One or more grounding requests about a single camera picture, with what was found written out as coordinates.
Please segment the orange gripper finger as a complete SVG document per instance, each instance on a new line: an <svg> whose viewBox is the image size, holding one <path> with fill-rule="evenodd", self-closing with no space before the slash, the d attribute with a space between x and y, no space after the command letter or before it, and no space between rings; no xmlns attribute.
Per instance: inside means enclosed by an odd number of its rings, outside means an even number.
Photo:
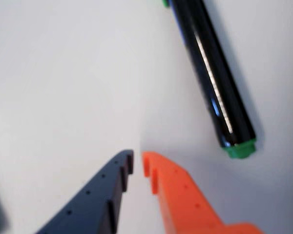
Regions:
<svg viewBox="0 0 293 234"><path fill-rule="evenodd" d="M167 234L261 233L250 223L223 223L187 170L174 161L156 152L143 152L142 157Z"/></svg>

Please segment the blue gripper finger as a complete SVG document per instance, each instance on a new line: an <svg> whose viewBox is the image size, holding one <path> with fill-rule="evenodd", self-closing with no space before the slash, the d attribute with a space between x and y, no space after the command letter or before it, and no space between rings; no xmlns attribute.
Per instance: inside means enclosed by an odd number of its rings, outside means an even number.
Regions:
<svg viewBox="0 0 293 234"><path fill-rule="evenodd" d="M133 161L133 150L117 153L38 233L115 234Z"/></svg>

